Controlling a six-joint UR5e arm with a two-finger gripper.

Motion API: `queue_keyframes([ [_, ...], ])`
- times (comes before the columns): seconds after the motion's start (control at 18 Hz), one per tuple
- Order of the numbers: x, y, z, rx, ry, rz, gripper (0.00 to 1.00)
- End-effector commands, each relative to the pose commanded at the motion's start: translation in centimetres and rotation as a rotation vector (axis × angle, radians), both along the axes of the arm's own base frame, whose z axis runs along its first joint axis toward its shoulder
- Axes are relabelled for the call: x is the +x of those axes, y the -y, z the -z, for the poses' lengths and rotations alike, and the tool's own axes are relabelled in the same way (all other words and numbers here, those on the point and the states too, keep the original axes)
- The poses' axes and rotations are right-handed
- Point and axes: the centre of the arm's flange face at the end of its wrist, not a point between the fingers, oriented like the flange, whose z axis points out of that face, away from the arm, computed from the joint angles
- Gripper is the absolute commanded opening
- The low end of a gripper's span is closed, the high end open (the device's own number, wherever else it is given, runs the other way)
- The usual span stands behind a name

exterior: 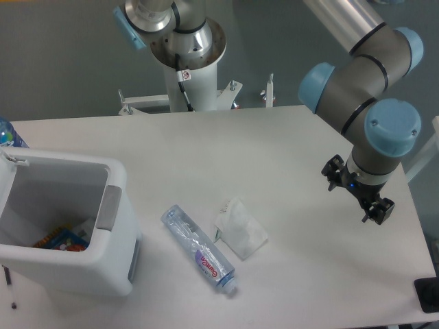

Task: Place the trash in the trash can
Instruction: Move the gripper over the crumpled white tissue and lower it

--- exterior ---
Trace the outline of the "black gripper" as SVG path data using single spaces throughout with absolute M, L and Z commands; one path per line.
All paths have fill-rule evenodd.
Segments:
M 334 155 L 324 165 L 321 174 L 329 183 L 328 191 L 342 186 L 357 199 L 360 207 L 365 212 L 361 220 L 362 223 L 371 220 L 377 225 L 381 225 L 392 214 L 395 203 L 391 199 L 381 198 L 380 196 L 380 191 L 385 183 L 369 185 L 360 182 L 359 176 L 348 170 L 339 154 Z

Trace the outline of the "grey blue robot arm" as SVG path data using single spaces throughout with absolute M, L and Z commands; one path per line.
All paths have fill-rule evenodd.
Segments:
M 357 199 L 365 220 L 382 224 L 394 202 L 381 189 L 414 146 L 421 119 L 410 103 L 381 94 L 419 64 L 423 42 L 411 29 L 390 28 L 366 1 L 308 1 L 307 7 L 352 57 L 340 69 L 317 64 L 298 88 L 299 100 L 353 145 L 347 160 L 332 157 L 322 174 L 331 188 Z M 113 15 L 132 46 L 149 47 L 163 66 L 171 111 L 232 108 L 237 84 L 217 89 L 226 37 L 204 1 L 125 1 Z

